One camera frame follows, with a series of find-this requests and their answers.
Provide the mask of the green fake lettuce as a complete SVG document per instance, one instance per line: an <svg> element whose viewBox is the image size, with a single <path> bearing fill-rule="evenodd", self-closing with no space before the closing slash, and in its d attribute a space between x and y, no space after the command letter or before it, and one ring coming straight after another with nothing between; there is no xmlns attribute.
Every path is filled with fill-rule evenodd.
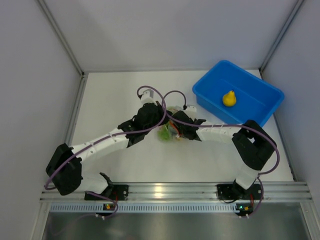
<svg viewBox="0 0 320 240"><path fill-rule="evenodd" d="M169 142L173 140L173 135L167 125L162 125L158 128L157 138L162 142Z"/></svg>

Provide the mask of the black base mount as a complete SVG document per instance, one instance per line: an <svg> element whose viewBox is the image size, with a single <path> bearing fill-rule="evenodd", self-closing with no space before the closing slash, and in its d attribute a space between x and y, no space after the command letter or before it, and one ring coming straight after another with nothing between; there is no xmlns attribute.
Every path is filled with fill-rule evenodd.
<svg viewBox="0 0 320 240"><path fill-rule="evenodd" d="M98 195L108 198L113 201L126 201L129 194L129 186L126 184L115 184L108 186L102 193ZM89 193L85 193L84 199L86 201L102 201L103 198Z"/></svg>
<svg viewBox="0 0 320 240"><path fill-rule="evenodd" d="M239 197L234 193L231 184L218 184L217 198L227 204L234 203L239 199Z"/></svg>

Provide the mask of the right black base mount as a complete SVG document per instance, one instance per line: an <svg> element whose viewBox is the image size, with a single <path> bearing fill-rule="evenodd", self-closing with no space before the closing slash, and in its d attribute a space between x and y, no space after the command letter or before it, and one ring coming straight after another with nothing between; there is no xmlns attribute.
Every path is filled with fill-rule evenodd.
<svg viewBox="0 0 320 240"><path fill-rule="evenodd" d="M234 193L231 184L218 184L217 198L227 204L234 203L239 199L239 197Z"/></svg>

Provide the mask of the blue plastic bin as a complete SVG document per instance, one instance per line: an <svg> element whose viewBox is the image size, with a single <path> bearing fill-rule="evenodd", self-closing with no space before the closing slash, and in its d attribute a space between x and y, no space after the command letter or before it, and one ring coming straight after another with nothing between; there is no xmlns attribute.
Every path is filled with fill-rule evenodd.
<svg viewBox="0 0 320 240"><path fill-rule="evenodd" d="M236 104L223 105L222 98L233 90ZM261 127L283 102L285 95L277 87L263 81L228 60L214 65L192 87L196 102L227 124L254 120Z"/></svg>

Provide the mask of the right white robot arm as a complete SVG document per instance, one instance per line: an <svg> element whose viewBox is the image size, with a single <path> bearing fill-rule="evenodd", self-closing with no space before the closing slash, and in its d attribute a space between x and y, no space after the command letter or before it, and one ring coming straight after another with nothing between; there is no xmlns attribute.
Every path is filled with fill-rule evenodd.
<svg viewBox="0 0 320 240"><path fill-rule="evenodd" d="M231 187L221 193L221 199L244 199L273 153L280 161L276 142L254 120L244 124L216 124L205 119L191 118L185 110L174 113L170 120L182 137L192 141L216 141L232 145L243 164Z"/></svg>

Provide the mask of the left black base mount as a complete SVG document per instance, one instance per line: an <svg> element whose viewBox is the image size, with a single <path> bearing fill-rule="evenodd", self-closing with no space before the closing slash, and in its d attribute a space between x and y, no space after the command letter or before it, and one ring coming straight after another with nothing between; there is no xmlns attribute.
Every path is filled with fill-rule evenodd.
<svg viewBox="0 0 320 240"><path fill-rule="evenodd" d="M102 193L98 195L108 198L113 201L126 201L129 194L129 186L126 184L115 184L108 186ZM102 201L103 198L89 193L85 193L84 199L86 201Z"/></svg>

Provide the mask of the aluminium mounting rail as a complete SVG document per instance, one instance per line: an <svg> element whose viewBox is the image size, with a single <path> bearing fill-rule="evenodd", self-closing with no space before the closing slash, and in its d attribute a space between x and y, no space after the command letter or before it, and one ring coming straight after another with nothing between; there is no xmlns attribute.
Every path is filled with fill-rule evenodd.
<svg viewBox="0 0 320 240"><path fill-rule="evenodd" d="M223 193L218 182L129 182L124 190L127 202L218 202ZM285 181L262 183L263 199L267 202L309 202L312 195L305 182Z"/></svg>

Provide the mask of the clear zip top bag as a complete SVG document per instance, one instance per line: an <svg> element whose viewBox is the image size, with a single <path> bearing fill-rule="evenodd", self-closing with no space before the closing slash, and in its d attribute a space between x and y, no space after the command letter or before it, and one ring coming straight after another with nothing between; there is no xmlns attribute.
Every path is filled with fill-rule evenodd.
<svg viewBox="0 0 320 240"><path fill-rule="evenodd" d="M167 110L170 111L170 114L173 115L178 111L183 111L184 109L180 106L169 106L167 107ZM169 119L169 122L165 124L169 127L169 130L171 134L173 135L173 140L172 141L182 141L182 140L187 140L187 138L182 137L182 135L179 133L178 129L176 128L174 121Z"/></svg>

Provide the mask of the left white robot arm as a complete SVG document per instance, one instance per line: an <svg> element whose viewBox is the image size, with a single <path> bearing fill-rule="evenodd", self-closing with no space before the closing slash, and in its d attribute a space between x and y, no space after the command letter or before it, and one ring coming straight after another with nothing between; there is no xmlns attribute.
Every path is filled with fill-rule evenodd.
<svg viewBox="0 0 320 240"><path fill-rule="evenodd" d="M168 120L168 112L159 102L145 103L131 119L97 139L73 146L59 145L45 170L49 182L62 196L81 191L93 192L102 200L109 199L114 184L103 172L90 173L90 166L100 158L141 142L150 131Z"/></svg>

